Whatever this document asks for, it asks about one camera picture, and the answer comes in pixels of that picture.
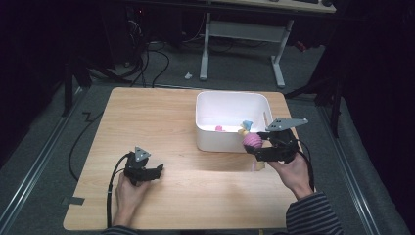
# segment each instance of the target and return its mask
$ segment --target wooden table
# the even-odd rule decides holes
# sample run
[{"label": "wooden table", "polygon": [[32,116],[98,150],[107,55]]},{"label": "wooden table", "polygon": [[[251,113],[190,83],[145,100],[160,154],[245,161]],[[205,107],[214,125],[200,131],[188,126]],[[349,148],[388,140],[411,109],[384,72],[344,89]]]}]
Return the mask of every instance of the wooden table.
[{"label": "wooden table", "polygon": [[321,0],[317,4],[305,3],[293,0],[279,0],[278,2],[272,2],[270,0],[210,0],[211,2],[218,3],[229,3],[229,4],[242,4],[242,5],[251,5],[256,7],[266,7],[266,8],[277,8],[277,9],[286,9],[293,11],[305,11],[305,12],[314,12],[314,13],[335,13],[336,8],[332,5],[330,7],[325,7]]},{"label": "wooden table", "polygon": [[[285,227],[296,198],[269,165],[251,171],[254,156],[202,152],[196,145],[195,110],[200,90],[116,88],[105,109],[64,221],[67,230],[107,226],[106,198],[117,161],[135,146],[152,154],[148,168],[164,164],[133,218],[139,229]],[[258,92],[274,118],[290,118],[284,96]],[[116,199],[113,195],[113,216]]]}]

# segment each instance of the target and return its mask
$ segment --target striped sleeve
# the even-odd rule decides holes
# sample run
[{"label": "striped sleeve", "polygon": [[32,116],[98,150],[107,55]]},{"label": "striped sleeve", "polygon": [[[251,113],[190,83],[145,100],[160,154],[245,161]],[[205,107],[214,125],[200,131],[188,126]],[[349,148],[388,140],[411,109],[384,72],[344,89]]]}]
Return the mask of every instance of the striped sleeve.
[{"label": "striped sleeve", "polygon": [[289,234],[343,234],[339,219],[326,195],[315,193],[290,205],[287,211]]},{"label": "striped sleeve", "polygon": [[101,235],[137,235],[137,231],[129,227],[114,226],[102,231]]}]

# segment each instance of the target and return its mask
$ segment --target hand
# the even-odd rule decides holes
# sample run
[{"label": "hand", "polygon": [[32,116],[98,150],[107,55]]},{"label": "hand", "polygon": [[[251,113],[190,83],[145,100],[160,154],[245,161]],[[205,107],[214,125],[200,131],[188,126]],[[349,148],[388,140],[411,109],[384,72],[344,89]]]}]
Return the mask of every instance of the hand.
[{"label": "hand", "polygon": [[135,210],[143,201],[144,195],[150,186],[150,181],[142,182],[140,186],[132,185],[130,180],[121,173],[116,186],[116,201],[118,211],[115,214],[113,226],[129,227]]},{"label": "hand", "polygon": [[298,200],[314,193],[309,185],[307,162],[299,153],[296,153],[288,164],[279,162],[268,162],[268,164],[277,170],[284,185],[293,191]]}]

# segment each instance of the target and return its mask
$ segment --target person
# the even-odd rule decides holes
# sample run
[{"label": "person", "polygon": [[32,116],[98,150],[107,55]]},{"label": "person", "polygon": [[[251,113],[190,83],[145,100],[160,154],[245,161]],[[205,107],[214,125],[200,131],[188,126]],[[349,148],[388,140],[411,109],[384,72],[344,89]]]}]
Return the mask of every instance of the person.
[{"label": "person", "polygon": [[[314,192],[309,186],[307,164],[300,154],[296,154],[288,164],[279,162],[268,162],[268,164],[277,171],[284,185],[297,198],[287,210],[288,234],[343,234],[339,219],[326,195],[322,192]],[[102,234],[137,234],[136,230],[130,228],[131,218],[140,206],[149,186],[150,182],[143,182],[136,187],[123,173],[119,176],[116,187],[118,210],[113,227],[107,228]]]}]

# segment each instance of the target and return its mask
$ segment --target pink ball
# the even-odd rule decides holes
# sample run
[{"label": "pink ball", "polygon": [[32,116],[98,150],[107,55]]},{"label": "pink ball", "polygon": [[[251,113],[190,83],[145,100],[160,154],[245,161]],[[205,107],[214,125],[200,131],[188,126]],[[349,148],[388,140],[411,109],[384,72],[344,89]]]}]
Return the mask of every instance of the pink ball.
[{"label": "pink ball", "polygon": [[258,149],[262,147],[262,139],[256,133],[248,133],[242,141],[242,144]]}]

